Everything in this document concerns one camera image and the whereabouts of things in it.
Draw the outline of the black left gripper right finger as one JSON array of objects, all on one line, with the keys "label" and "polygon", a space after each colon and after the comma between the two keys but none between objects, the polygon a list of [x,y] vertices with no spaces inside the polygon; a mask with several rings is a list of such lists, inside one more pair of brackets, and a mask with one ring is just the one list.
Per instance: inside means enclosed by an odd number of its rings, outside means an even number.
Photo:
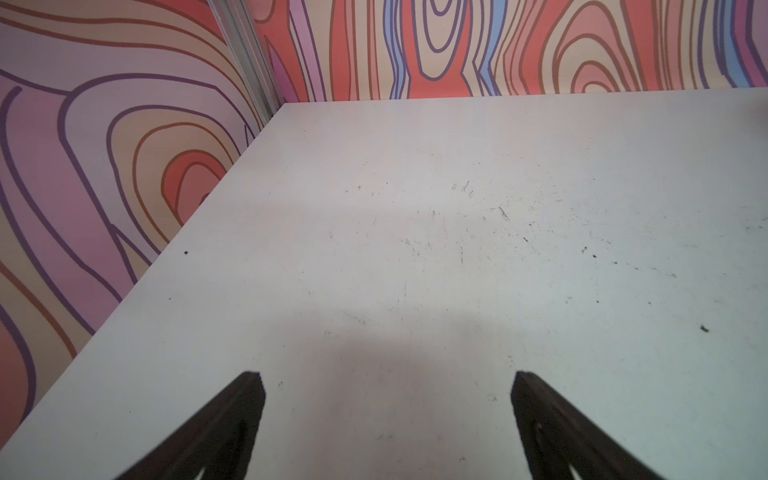
[{"label": "black left gripper right finger", "polygon": [[510,400],[534,479],[660,477],[535,373],[516,373]]}]

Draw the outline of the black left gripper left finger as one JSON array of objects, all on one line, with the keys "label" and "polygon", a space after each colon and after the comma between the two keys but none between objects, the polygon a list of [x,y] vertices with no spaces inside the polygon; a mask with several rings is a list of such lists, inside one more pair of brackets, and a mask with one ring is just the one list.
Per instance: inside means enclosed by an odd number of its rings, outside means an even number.
[{"label": "black left gripper left finger", "polygon": [[121,479],[243,479],[266,392],[259,373],[238,375]]}]

